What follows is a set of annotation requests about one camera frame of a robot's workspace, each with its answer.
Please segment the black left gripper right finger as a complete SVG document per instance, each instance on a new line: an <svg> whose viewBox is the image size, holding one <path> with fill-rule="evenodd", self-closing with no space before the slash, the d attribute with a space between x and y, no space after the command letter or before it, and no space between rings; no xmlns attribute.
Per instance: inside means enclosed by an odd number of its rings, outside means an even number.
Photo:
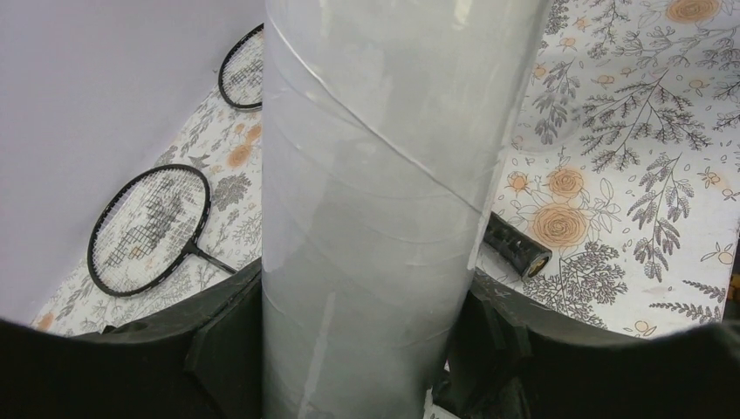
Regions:
<svg viewBox="0 0 740 419"><path fill-rule="evenodd" d="M571 319L477 272L435 404L460 418L736 418L739 325L653 340Z"/></svg>

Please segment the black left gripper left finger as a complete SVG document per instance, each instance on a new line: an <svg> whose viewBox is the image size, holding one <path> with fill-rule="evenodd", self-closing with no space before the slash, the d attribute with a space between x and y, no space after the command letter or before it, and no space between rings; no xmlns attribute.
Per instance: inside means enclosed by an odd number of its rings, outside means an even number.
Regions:
<svg viewBox="0 0 740 419"><path fill-rule="evenodd" d="M258 418L262 265L123 326L1 324L4 418Z"/></svg>

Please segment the white shuttlecock tube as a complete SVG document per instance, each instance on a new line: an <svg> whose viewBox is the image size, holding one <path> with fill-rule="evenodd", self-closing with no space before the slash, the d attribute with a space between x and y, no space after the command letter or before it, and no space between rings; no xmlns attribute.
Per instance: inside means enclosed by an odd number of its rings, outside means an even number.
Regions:
<svg viewBox="0 0 740 419"><path fill-rule="evenodd" d="M548 1L269 1L266 418L421 418Z"/></svg>

